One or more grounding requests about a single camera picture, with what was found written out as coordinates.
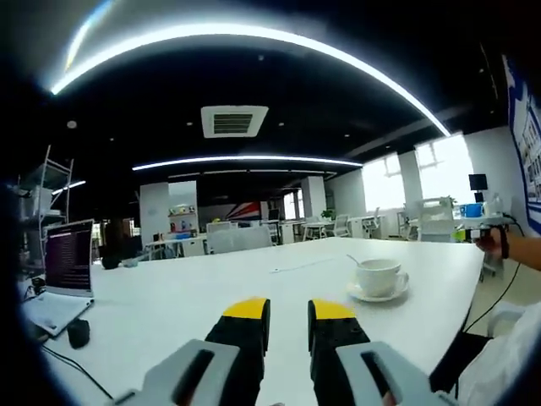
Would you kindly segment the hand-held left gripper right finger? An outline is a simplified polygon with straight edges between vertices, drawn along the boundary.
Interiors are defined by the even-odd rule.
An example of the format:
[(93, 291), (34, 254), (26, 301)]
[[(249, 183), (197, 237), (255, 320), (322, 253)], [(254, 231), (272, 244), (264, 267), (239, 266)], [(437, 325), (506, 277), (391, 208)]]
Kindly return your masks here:
[(308, 302), (310, 377), (319, 405), (455, 405), (390, 345), (372, 342), (343, 304)]

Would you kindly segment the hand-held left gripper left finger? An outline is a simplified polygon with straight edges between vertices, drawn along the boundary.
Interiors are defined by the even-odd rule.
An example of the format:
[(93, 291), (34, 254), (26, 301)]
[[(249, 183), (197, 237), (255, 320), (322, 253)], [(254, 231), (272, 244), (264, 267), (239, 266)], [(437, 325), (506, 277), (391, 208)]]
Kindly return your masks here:
[(271, 301), (229, 306), (203, 340), (192, 339), (146, 372), (115, 405), (254, 405), (265, 374)]

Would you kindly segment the person's right hand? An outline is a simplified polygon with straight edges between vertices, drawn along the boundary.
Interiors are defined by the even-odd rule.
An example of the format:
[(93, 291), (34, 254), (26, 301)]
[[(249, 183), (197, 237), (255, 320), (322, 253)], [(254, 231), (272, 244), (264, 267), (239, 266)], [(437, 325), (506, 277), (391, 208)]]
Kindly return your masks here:
[(483, 252), (496, 257), (502, 257), (502, 247), (499, 239), (494, 237), (483, 237), (475, 240), (475, 244)]

